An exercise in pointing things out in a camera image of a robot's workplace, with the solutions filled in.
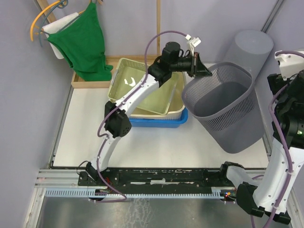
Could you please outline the aluminium frame rail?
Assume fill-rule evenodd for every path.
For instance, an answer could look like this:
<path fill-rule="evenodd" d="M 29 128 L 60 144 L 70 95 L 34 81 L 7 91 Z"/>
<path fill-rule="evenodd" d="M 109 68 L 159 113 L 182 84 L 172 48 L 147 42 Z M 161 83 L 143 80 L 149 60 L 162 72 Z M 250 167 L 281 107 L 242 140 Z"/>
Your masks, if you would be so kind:
<path fill-rule="evenodd" d="M 232 184 L 237 188 L 242 181 Z M 96 188 L 101 191 L 107 191 L 109 183 L 101 177 L 99 181 L 94 181 L 85 170 L 40 170 L 36 180 L 38 187 L 50 188 Z"/>

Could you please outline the white towel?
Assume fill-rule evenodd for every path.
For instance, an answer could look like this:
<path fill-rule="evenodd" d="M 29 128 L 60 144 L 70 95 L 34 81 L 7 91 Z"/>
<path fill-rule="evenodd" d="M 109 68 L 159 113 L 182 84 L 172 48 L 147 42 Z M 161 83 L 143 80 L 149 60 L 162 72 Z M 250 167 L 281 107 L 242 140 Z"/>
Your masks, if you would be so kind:
<path fill-rule="evenodd" d="M 63 28 L 65 25 L 67 25 L 69 22 L 71 22 L 73 19 L 75 19 L 77 16 L 79 15 L 79 13 L 75 12 L 72 14 L 69 14 L 61 19 L 58 19 L 50 24 L 47 24 L 45 26 L 42 27 L 44 32 L 47 32 L 46 37 L 48 38 L 49 35 L 48 34 L 53 34 L 58 32 L 61 28 Z M 60 51 L 53 45 L 50 43 L 50 46 L 52 47 L 55 56 L 58 59 L 63 59 L 63 55 L 60 53 Z"/>

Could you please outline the blue plastic tub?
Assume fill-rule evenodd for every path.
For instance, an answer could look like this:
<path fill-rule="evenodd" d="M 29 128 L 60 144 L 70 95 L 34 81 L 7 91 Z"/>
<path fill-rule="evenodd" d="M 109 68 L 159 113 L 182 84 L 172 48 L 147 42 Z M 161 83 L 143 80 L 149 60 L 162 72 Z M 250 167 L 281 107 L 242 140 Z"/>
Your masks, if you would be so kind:
<path fill-rule="evenodd" d="M 176 120 L 169 119 L 132 119 L 130 123 L 132 127 L 150 127 L 150 128 L 178 128 L 188 120 L 188 110 L 184 109 L 181 112 L 181 117 Z"/>

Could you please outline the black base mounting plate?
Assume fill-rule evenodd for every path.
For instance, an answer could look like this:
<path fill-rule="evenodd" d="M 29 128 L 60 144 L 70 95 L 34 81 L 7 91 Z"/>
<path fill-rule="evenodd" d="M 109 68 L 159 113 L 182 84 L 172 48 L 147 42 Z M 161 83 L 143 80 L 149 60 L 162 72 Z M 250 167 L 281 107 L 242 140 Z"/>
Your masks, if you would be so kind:
<path fill-rule="evenodd" d="M 219 169 L 108 168 L 101 175 L 123 194 L 211 193 L 212 187 L 236 190 Z"/>

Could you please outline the cream plastic basket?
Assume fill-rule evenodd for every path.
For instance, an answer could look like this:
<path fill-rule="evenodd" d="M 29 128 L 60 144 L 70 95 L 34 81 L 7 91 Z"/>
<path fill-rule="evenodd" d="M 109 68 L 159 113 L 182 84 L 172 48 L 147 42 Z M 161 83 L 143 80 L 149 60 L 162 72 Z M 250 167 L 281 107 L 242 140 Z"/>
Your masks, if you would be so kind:
<path fill-rule="evenodd" d="M 145 111 L 143 109 L 136 108 L 131 114 L 130 118 L 134 119 L 160 119 L 160 120 L 177 120 L 181 117 L 181 113 L 185 106 L 181 99 L 181 93 L 184 89 L 186 78 L 182 72 L 176 72 L 178 81 L 175 86 L 175 91 L 169 105 L 168 112 L 164 115 Z"/>

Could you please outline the wooden slanted post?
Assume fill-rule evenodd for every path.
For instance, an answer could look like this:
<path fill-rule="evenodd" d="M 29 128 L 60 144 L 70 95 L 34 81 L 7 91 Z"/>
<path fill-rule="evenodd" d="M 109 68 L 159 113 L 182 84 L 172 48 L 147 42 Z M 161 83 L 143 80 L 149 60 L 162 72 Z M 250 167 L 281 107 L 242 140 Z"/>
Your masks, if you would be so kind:
<path fill-rule="evenodd" d="M 36 0 L 38 7 L 41 9 L 41 13 L 39 13 L 39 17 L 35 20 L 35 24 L 33 28 L 39 28 L 39 20 L 46 19 L 46 23 L 52 23 L 57 20 L 54 12 L 51 12 L 51 9 L 54 7 L 57 0 Z"/>

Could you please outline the green cloth garment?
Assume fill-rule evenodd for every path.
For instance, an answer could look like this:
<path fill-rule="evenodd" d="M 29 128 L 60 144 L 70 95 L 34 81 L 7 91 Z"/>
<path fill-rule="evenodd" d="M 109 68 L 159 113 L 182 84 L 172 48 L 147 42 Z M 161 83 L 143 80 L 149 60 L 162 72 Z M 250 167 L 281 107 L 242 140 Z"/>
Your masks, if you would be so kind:
<path fill-rule="evenodd" d="M 50 34 L 48 42 L 63 55 L 69 66 L 85 81 L 110 81 L 112 65 L 106 63 L 105 42 L 99 24 L 96 3 L 71 25 Z"/>

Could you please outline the grey round plastic bin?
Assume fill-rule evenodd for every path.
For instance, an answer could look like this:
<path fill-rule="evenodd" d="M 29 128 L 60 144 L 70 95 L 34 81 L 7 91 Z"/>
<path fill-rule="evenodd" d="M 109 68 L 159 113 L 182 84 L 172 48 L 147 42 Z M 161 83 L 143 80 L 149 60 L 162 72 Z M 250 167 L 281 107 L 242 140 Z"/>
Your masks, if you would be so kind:
<path fill-rule="evenodd" d="M 244 68 L 255 81 L 273 47 L 273 40 L 266 33 L 242 30 L 234 36 L 223 61 Z"/>

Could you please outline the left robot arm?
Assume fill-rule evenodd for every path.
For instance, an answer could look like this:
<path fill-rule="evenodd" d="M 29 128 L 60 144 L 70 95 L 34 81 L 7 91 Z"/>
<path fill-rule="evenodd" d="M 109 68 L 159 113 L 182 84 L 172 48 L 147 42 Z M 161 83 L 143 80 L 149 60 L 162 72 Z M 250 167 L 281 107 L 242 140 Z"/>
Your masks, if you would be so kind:
<path fill-rule="evenodd" d="M 126 136 L 132 125 L 129 120 L 135 108 L 152 92 L 163 86 L 173 72 L 187 72 L 190 77 L 211 76 L 212 73 L 200 60 L 199 53 L 194 49 L 201 43 L 199 38 L 191 38 L 188 42 L 189 50 L 181 56 L 181 47 L 177 42 L 168 42 L 162 54 L 146 68 L 146 73 L 121 99 L 112 103 L 108 101 L 104 108 L 104 119 L 101 122 L 97 135 L 104 137 L 98 154 L 93 162 L 86 165 L 89 180 L 94 185 L 101 185 L 105 180 L 105 170 L 110 157 L 119 140 Z"/>

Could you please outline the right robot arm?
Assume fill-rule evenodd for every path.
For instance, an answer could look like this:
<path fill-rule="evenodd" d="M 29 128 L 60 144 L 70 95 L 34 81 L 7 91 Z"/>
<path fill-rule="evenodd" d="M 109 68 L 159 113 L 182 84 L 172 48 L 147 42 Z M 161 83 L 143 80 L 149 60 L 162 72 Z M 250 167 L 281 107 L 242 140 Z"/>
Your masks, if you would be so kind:
<path fill-rule="evenodd" d="M 299 171 L 304 166 L 304 72 L 284 81 L 279 74 L 268 76 L 274 95 L 269 112 L 274 129 L 272 152 L 262 180 L 250 177 L 237 163 L 225 162 L 218 181 L 236 188 L 236 203 L 250 216 L 289 224 L 287 200 Z"/>

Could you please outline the yellow clothes hanger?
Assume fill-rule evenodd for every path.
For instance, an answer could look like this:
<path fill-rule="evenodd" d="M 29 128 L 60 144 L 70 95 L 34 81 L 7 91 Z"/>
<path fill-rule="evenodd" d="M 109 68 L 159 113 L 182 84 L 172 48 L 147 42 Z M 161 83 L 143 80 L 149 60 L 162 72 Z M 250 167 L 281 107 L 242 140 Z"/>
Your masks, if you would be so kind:
<path fill-rule="evenodd" d="M 32 21 L 29 29 L 29 38 L 32 42 L 34 41 L 35 36 L 39 33 L 39 22 L 41 22 L 43 19 L 47 19 L 47 22 L 49 23 L 57 20 L 55 14 L 51 12 L 51 10 L 59 3 L 58 0 L 35 0 L 34 2 L 37 4 L 39 12 Z"/>

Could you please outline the pale green plastic tray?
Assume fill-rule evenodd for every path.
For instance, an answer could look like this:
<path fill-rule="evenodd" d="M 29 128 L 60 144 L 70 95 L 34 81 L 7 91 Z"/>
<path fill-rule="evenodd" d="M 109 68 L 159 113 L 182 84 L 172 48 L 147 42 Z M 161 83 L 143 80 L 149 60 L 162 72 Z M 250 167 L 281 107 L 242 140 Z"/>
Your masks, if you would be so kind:
<path fill-rule="evenodd" d="M 127 58 L 121 58 L 112 76 L 108 97 L 111 101 L 121 99 L 135 87 L 145 75 L 145 64 Z M 174 91 L 182 74 L 173 72 L 171 78 L 159 89 L 149 94 L 137 107 L 155 114 L 166 114 Z"/>

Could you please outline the grey slotted laundry basket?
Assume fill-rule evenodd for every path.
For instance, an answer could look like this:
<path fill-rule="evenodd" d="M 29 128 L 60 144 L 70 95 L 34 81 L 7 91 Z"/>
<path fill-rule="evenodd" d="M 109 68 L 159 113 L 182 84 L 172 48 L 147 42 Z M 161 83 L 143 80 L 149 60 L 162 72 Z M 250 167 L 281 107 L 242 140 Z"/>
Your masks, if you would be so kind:
<path fill-rule="evenodd" d="M 183 103 L 225 152 L 239 153 L 265 132 L 255 80 L 230 62 L 217 63 L 209 70 L 211 76 L 187 83 Z"/>

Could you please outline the wooden upright post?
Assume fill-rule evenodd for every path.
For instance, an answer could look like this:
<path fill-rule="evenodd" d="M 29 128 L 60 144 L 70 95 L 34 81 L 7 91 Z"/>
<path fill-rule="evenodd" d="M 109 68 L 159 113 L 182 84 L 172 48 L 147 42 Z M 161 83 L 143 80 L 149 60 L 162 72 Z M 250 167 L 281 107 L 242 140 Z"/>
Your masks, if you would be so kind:
<path fill-rule="evenodd" d="M 161 32 L 161 0 L 156 1 L 156 32 L 159 34 Z M 160 36 L 156 38 L 156 51 L 157 55 L 160 55 Z"/>

